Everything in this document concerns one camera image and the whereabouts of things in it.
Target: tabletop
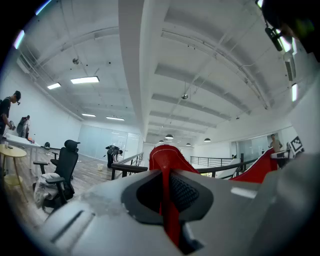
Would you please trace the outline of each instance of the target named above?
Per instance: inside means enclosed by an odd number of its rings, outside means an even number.
[[[12,158],[23,158],[27,155],[27,152],[21,148],[16,146],[12,146],[13,148],[6,148],[5,144],[0,144],[0,154],[3,154],[7,157]]]
[[[6,138],[6,140],[8,142],[21,144],[21,145],[24,145],[26,147],[40,148],[40,145],[38,143],[35,142],[34,144],[32,144],[26,138],[18,137],[18,136],[12,135],[12,134],[6,134],[5,138]]]

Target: black cap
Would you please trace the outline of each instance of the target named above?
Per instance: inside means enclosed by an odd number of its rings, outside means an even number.
[[[16,90],[14,93],[15,97],[16,97],[16,101],[18,102],[21,99],[21,92]]]

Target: red plastic part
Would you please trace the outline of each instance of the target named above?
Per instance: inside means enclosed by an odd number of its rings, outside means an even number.
[[[246,172],[230,181],[262,183],[267,173],[277,170],[277,160],[270,158],[275,150],[268,149]]]
[[[174,244],[179,246],[180,224],[179,212],[170,200],[169,177],[172,169],[180,169],[192,173],[199,173],[184,158],[179,149],[170,145],[155,147],[150,153],[149,169],[162,171],[163,199],[160,214],[163,216],[164,230]]]

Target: round table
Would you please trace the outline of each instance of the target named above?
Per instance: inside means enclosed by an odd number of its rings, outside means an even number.
[[[0,154],[3,155],[3,163],[2,163],[2,174],[1,174],[1,183],[2,187],[4,188],[4,184],[7,183],[8,185],[17,186],[19,185],[21,188],[21,191],[24,195],[25,200],[28,202],[28,199],[25,195],[24,189],[22,187],[22,178],[18,174],[17,164],[16,164],[16,158],[23,158],[27,155],[27,152],[22,150],[21,148],[18,148],[16,146],[11,146],[12,148],[6,148],[5,144],[0,144]],[[5,162],[6,157],[13,158],[14,168],[15,168],[15,174],[16,177],[12,174],[8,174],[4,176],[5,171]]]

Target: trash bin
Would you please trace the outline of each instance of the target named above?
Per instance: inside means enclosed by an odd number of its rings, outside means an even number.
[[[102,163],[98,163],[98,171],[102,171],[104,168],[104,165]]]

